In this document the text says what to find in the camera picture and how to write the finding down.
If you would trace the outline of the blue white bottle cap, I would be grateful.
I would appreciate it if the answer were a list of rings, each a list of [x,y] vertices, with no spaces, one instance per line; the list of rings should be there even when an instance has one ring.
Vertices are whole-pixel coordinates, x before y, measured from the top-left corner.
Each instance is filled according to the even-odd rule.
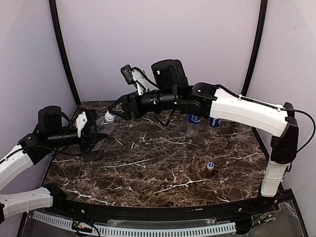
[[[116,115],[113,114],[113,113],[111,113],[110,111],[107,111],[107,112],[105,113],[105,119],[106,119],[106,121],[112,122],[112,121],[115,120],[115,118],[116,118]]]
[[[209,170],[212,170],[214,167],[215,167],[215,165],[214,165],[213,162],[209,162],[209,163],[207,164],[207,168],[208,168]]]

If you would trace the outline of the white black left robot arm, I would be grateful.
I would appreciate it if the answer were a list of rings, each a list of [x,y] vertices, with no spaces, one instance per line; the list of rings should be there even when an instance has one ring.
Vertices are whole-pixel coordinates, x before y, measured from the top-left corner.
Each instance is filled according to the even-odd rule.
[[[94,111],[82,111],[72,126],[69,117],[59,106],[47,106],[38,112],[38,123],[32,133],[20,139],[0,160],[0,187],[3,189],[26,169],[36,165],[47,155],[66,155],[62,148],[78,145],[83,156],[108,135],[97,128]],[[39,208],[59,207],[66,194],[55,184],[38,189],[0,196],[0,220]]]

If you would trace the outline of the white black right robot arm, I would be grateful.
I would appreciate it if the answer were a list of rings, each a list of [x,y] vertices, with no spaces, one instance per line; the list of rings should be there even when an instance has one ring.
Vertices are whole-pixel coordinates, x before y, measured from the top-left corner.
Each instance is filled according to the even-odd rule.
[[[205,119],[224,119],[238,122],[271,134],[271,154],[261,184],[261,195],[276,195],[286,168],[297,155],[299,128],[290,103],[276,105],[235,94],[222,85],[204,82],[189,85],[182,63],[167,59],[151,66],[155,90],[142,85],[147,77],[137,67],[126,65],[121,74],[128,84],[138,90],[121,96],[109,111],[131,120],[149,112],[179,110]]]

